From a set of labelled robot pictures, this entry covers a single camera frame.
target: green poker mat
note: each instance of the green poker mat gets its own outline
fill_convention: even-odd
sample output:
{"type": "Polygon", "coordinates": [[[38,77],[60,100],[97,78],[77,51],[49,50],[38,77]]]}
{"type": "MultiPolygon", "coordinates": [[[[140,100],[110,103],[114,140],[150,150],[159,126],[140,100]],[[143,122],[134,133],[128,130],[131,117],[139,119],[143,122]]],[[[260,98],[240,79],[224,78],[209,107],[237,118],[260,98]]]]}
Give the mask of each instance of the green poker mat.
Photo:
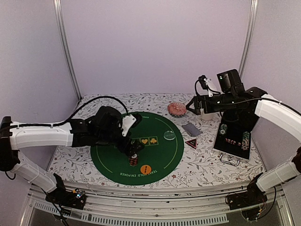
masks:
{"type": "Polygon", "coordinates": [[[114,182],[133,186],[150,184],[169,175],[184,151],[181,132],[169,119],[154,113],[135,113],[143,119],[130,129],[131,138],[145,145],[138,153],[138,165],[130,166],[128,157],[113,145],[91,147],[92,161],[101,174],[114,182]],[[175,133],[175,139],[164,139],[168,130],[175,133]]]}

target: vertical metal frame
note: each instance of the vertical metal frame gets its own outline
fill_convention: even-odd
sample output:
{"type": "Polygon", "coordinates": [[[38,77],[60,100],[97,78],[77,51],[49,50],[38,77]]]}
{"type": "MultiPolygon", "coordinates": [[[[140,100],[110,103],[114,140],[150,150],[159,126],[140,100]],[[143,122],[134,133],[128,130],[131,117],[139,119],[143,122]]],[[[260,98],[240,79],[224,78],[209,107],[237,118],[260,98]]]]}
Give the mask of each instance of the vertical metal frame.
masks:
{"type": "Polygon", "coordinates": [[[54,0],[54,7],[55,7],[57,26],[58,26],[58,29],[60,32],[61,41],[62,41],[64,53],[65,53],[66,62],[68,65],[70,78],[71,78],[72,85],[74,88],[74,92],[76,94],[77,99],[81,100],[82,96],[80,93],[79,84],[78,84],[76,76],[75,76],[75,72],[74,72],[74,68],[73,68],[73,64],[72,64],[72,60],[71,60],[71,55],[69,52],[68,42],[67,42],[67,36],[66,36],[65,26],[64,26],[64,22],[63,22],[61,0],[54,0]]]}
{"type": "Polygon", "coordinates": [[[248,57],[249,48],[250,48],[250,44],[251,44],[251,39],[252,39],[253,31],[254,31],[256,13],[257,13],[257,6],[258,6],[258,0],[252,0],[251,1],[249,23],[248,23],[247,33],[246,33],[246,40],[245,40],[244,50],[243,50],[243,54],[241,56],[241,60],[240,60],[239,68],[238,68],[238,73],[239,73],[241,79],[242,79],[243,74],[244,74],[244,70],[245,70],[245,66],[246,66],[246,60],[247,60],[247,57],[248,57]]]}

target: triangular object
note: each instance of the triangular object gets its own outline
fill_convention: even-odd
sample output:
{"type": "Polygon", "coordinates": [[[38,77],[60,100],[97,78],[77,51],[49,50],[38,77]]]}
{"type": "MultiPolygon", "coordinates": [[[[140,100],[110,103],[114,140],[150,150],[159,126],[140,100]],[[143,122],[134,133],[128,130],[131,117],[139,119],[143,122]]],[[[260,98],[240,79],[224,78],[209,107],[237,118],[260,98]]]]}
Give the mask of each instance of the triangular object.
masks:
{"type": "Polygon", "coordinates": [[[194,149],[197,148],[197,139],[188,140],[185,141],[185,143],[187,143],[190,147],[193,147],[194,149]]]}

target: floral pattern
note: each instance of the floral pattern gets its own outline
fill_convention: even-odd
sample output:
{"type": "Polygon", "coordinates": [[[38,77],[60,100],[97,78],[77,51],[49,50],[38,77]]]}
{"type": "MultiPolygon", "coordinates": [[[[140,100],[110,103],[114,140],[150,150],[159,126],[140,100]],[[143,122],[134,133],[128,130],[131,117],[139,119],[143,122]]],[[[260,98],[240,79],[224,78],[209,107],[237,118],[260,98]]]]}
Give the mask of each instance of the floral pattern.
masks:
{"type": "MultiPolygon", "coordinates": [[[[218,130],[220,116],[214,114],[212,120],[201,120],[199,116],[187,112],[182,118],[174,118],[168,114],[167,106],[171,102],[188,103],[192,94],[123,94],[112,95],[120,99],[133,111],[152,112],[171,120],[182,132],[184,141],[193,139],[181,127],[191,122],[201,131],[197,137],[198,147],[193,149],[185,144],[182,160],[176,169],[167,177],[152,184],[143,186],[127,186],[115,183],[103,176],[94,166],[90,147],[57,147],[49,171],[60,175],[71,182],[100,186],[117,186],[130,188],[182,188],[197,186],[215,186],[251,180],[264,171],[257,150],[251,142],[251,157],[248,162],[241,162],[237,167],[220,162],[219,155],[212,151],[214,138],[218,130]]],[[[96,96],[84,96],[79,105],[96,96]]],[[[123,107],[112,99],[98,99],[82,110],[75,118],[86,119],[94,115],[100,106],[108,105],[124,113],[123,107]]]]}

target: metal handle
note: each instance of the metal handle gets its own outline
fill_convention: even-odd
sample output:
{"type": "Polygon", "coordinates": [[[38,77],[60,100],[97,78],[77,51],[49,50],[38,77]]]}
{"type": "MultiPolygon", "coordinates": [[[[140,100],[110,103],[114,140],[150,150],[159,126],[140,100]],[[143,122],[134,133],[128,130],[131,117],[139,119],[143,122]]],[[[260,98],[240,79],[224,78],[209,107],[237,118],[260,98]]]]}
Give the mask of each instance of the metal handle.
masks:
{"type": "Polygon", "coordinates": [[[221,160],[221,162],[223,162],[223,163],[226,163],[226,164],[229,164],[229,165],[232,165],[232,166],[238,166],[239,163],[240,163],[240,159],[238,159],[238,161],[237,161],[236,164],[233,164],[233,163],[231,163],[231,162],[229,162],[229,161],[224,161],[224,160],[222,160],[222,157],[223,157],[223,154],[221,154],[221,156],[220,156],[220,160],[221,160]]]}

